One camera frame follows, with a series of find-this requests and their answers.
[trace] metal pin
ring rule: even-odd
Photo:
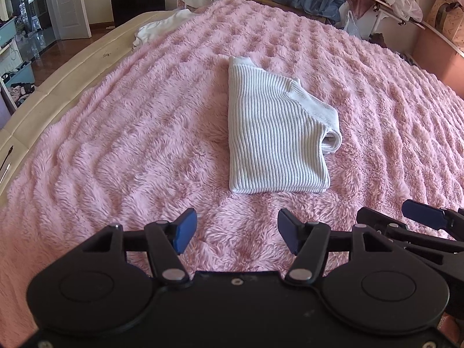
[[[53,348],[53,344],[48,342],[47,340],[42,340],[37,344],[38,348]]]
[[[242,285],[243,280],[239,279],[239,278],[234,278],[234,279],[232,279],[231,283],[232,283],[232,285]]]
[[[435,342],[427,342],[422,346],[422,348],[437,348],[437,344]]]
[[[309,269],[297,268],[291,270],[289,276],[296,281],[306,281],[312,278],[313,273]]]
[[[170,268],[163,272],[163,277],[170,281],[180,281],[185,277],[185,272],[178,268]]]

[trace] white ribbed sweater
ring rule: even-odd
[[[342,144],[337,111],[300,80],[274,75],[248,57],[229,64],[229,187],[235,193],[330,187],[323,153]]]

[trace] circular mount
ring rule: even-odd
[[[324,278],[322,295],[338,316],[362,330],[406,334],[438,321],[449,289],[406,252],[364,252]]]
[[[98,336],[132,323],[152,291],[151,279],[121,255],[80,253],[66,255],[33,278],[27,303],[39,328]]]

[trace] pink fluffy blanket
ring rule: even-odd
[[[338,110],[343,144],[326,157],[327,192],[229,191],[231,55],[301,79]],[[124,59],[40,137],[0,211],[0,341],[33,331],[34,274],[109,223],[136,230],[194,207],[198,231],[182,257],[191,273],[283,271],[282,207],[338,230],[362,206],[395,218],[407,198],[456,208],[463,127],[464,101],[389,50],[254,2],[216,2]]]

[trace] pen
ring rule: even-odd
[[[2,177],[0,179],[0,183],[3,181],[3,178],[5,177],[6,172],[8,171],[8,169],[10,168],[10,165],[11,165],[11,162],[6,166],[5,172],[3,173],[3,175],[2,175]]]
[[[6,155],[5,159],[3,160],[3,163],[1,164],[0,166],[0,170],[3,169],[3,165],[5,164],[6,160],[8,159],[8,157],[10,156],[11,152],[13,151],[13,145],[11,145],[11,148],[10,150],[8,151],[8,154]]]

